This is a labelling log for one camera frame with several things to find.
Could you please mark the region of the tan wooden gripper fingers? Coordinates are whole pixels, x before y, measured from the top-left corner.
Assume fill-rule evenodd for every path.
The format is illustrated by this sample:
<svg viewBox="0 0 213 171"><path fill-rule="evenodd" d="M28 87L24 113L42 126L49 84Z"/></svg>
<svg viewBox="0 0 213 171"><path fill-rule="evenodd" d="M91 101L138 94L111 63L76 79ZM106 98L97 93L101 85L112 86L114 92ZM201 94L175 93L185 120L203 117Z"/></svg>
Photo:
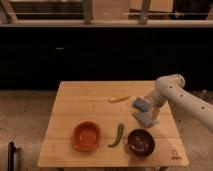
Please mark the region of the tan wooden gripper fingers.
<svg viewBox="0 0 213 171"><path fill-rule="evenodd" d="M156 119L159 113L160 113L160 109L159 108L153 108L153 110L152 110L152 119Z"/></svg>

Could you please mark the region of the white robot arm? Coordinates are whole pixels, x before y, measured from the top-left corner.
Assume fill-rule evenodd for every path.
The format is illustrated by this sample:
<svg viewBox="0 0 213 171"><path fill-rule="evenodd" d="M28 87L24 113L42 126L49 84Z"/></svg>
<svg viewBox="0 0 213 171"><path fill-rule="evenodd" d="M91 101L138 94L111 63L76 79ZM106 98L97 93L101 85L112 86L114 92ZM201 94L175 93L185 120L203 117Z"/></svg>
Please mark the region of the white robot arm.
<svg viewBox="0 0 213 171"><path fill-rule="evenodd" d="M213 133L213 105L185 91L182 75L161 76L154 85L155 88L145 97L148 104L161 108L166 102L172 102Z"/></svg>

